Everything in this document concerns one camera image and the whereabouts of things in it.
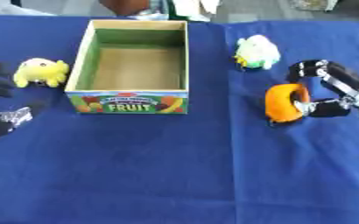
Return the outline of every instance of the person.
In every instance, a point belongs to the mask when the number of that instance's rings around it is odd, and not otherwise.
[[[15,4],[20,5],[20,1],[0,0],[0,15],[53,16],[53,14],[50,13],[25,9]]]

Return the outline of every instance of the fruit box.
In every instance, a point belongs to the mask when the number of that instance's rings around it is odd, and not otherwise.
[[[82,113],[186,114],[187,22],[91,20],[66,93]]]

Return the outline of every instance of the green and white plush toy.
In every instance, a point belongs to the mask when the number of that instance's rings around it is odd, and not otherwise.
[[[255,35],[250,38],[238,39],[236,50],[236,63],[241,67],[258,68],[269,70],[280,61],[278,47],[263,35]]]

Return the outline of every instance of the fruit illustration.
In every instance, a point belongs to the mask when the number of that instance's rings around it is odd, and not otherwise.
[[[164,103],[159,103],[159,104],[155,105],[155,110],[156,111],[160,111],[160,110],[168,109],[168,108],[169,108],[169,106],[167,106]]]
[[[99,102],[99,98],[96,96],[83,96],[83,100],[87,104],[92,103],[92,102]]]
[[[174,112],[182,113],[182,112],[184,112],[184,109],[183,109],[183,108],[176,108],[176,109],[174,110]]]
[[[89,103],[89,107],[92,109],[103,109],[103,106],[99,102],[91,102]]]
[[[91,108],[87,105],[79,105],[76,108],[77,108],[77,110],[79,110],[79,112],[82,112],[82,113],[91,112]]]
[[[172,113],[175,111],[175,109],[178,109],[182,105],[182,103],[184,103],[183,98],[176,98],[174,103],[170,107],[162,109],[159,112],[164,114]]]
[[[168,105],[168,106],[172,106],[175,102],[176,98],[174,96],[164,96],[162,97],[161,99],[161,102],[164,103],[165,105]]]

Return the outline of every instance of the table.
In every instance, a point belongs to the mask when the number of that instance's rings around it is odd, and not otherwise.
[[[10,72],[30,57],[73,64],[87,22],[0,17],[0,61]],[[235,42],[256,33],[283,59],[243,73]],[[359,72],[359,23],[190,24],[189,40],[189,115],[78,115],[58,88],[0,99],[0,111],[47,104],[0,137],[0,222],[359,224],[359,114],[271,129],[259,101],[298,60]]]

